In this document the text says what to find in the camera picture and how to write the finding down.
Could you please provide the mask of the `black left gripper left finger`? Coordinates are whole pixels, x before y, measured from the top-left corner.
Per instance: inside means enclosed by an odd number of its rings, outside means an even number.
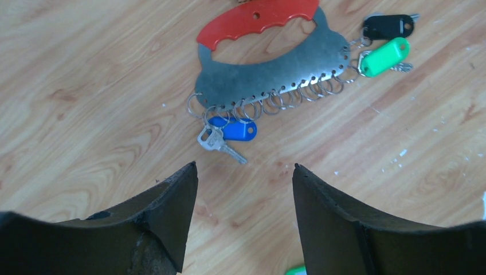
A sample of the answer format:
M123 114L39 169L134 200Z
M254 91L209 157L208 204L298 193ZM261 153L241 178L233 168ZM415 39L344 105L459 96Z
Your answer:
M198 191L195 162L87 219L1 212L2 274L177 274Z

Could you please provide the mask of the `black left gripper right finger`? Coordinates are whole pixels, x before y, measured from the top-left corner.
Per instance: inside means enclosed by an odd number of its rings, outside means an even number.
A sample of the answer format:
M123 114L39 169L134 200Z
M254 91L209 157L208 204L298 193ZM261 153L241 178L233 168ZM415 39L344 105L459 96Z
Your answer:
M439 227L371 207L297 164L292 177L308 274L484 274L485 222Z

